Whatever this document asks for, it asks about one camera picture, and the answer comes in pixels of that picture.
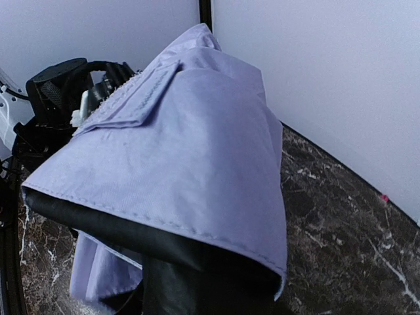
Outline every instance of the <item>dark marble countertop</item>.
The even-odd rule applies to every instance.
[[[282,190],[289,244],[282,300],[296,314],[420,314],[420,235],[405,214],[288,129]],[[68,229],[24,207],[19,225],[28,314],[105,314],[69,298]]]

